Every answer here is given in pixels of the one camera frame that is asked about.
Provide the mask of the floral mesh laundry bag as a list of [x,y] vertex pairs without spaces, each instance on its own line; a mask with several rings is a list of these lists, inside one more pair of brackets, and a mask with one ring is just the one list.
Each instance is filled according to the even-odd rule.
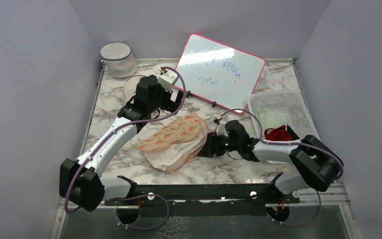
[[180,117],[135,145],[158,171],[174,171],[196,157],[207,141],[209,129],[197,115]]

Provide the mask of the white bra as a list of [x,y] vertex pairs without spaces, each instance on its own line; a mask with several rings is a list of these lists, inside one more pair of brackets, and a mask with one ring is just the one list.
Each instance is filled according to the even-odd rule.
[[161,149],[160,144],[154,144],[152,148],[146,147],[147,151],[142,150],[141,152],[156,170],[174,171],[196,157],[202,150],[207,140],[207,128],[202,127],[200,131],[194,132],[179,129],[174,132],[162,133],[156,139],[167,141],[170,145]]

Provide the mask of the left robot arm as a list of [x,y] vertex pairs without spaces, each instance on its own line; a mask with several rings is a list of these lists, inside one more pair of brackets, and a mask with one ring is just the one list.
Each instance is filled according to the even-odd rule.
[[169,111],[174,116],[183,106],[187,90],[178,92],[172,101],[173,86],[181,77],[142,77],[133,95],[123,106],[112,126],[87,152],[75,160],[65,159],[60,166],[59,194],[65,198],[64,210],[71,214],[79,209],[93,211],[101,203],[119,199],[124,204],[136,200],[132,181],[125,177],[101,180],[103,171],[120,151],[149,122],[153,112]]

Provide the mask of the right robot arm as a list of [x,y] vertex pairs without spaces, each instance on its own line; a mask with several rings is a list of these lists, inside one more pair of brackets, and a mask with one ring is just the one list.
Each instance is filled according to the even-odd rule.
[[224,128],[222,133],[208,133],[199,157],[212,158],[236,151],[247,161],[276,161],[295,166],[294,172],[279,173],[259,193],[264,199],[278,203],[292,192],[307,188],[325,192],[343,175],[342,160],[313,135],[291,141],[271,141],[250,137],[237,120],[229,121]]

